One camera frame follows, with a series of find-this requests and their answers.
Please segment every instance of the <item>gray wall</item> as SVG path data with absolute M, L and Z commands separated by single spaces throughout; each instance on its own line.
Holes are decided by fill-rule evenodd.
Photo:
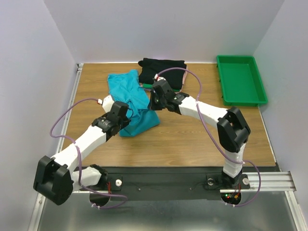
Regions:
M 269 98 L 262 107 L 277 161 L 291 171 L 308 220 L 308 2 L 286 0 L 255 52 Z
M 25 231 L 36 166 L 55 151 L 49 129 L 76 65 L 42 0 L 1 1 L 0 31 L 0 230 Z
M 213 62 L 252 55 L 283 0 L 44 0 L 73 57 Z

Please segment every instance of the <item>green tray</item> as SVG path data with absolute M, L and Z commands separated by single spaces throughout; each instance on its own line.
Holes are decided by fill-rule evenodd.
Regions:
M 258 106 L 268 102 L 253 56 L 218 55 L 217 67 L 224 105 Z

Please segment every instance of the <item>folded black shirt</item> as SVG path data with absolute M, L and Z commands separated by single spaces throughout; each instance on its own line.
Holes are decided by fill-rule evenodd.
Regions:
M 146 84 L 154 83 L 154 76 L 167 68 L 182 67 L 186 69 L 186 64 L 183 60 L 158 60 L 144 58 L 138 62 L 142 67 L 142 72 L 139 75 L 139 82 Z M 183 70 L 171 70 L 163 73 L 161 77 L 164 77 L 173 89 L 182 89 L 183 76 L 185 71 Z

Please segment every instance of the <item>wooden surface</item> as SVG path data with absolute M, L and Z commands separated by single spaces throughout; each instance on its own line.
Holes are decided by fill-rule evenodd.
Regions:
M 141 68 L 138 64 L 84 64 L 75 102 L 87 97 L 103 99 L 108 95 L 109 73 L 126 73 Z M 188 64 L 188 69 L 198 75 L 203 84 L 200 100 L 218 107 L 222 104 L 216 64 Z M 199 91 L 197 80 L 187 75 L 183 92 L 194 98 Z M 240 107 L 251 135 L 244 159 L 258 166 L 274 166 L 275 162 L 263 127 L 258 108 Z M 94 150 L 84 159 L 83 165 L 101 166 L 222 166 L 224 158 L 215 148 L 201 122 L 197 119 L 158 111 L 161 123 L 133 138 L 112 137 L 107 143 Z M 67 135 L 78 138 L 92 123 L 104 114 L 95 102 L 84 102 L 73 109 Z M 215 128 L 210 128 L 218 141 Z

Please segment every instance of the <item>screw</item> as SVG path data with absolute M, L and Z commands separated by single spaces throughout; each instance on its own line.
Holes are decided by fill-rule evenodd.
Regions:
M 117 179 L 115 181 L 115 184 L 116 184 L 117 187 L 120 187 L 122 185 L 122 181 L 120 179 Z
M 207 184 L 208 184 L 209 186 L 214 185 L 214 180 L 213 180 L 212 178 L 207 179 Z
M 244 178 L 243 179 L 243 183 L 244 183 L 244 185 L 248 185 L 249 184 L 249 179 L 248 178 Z

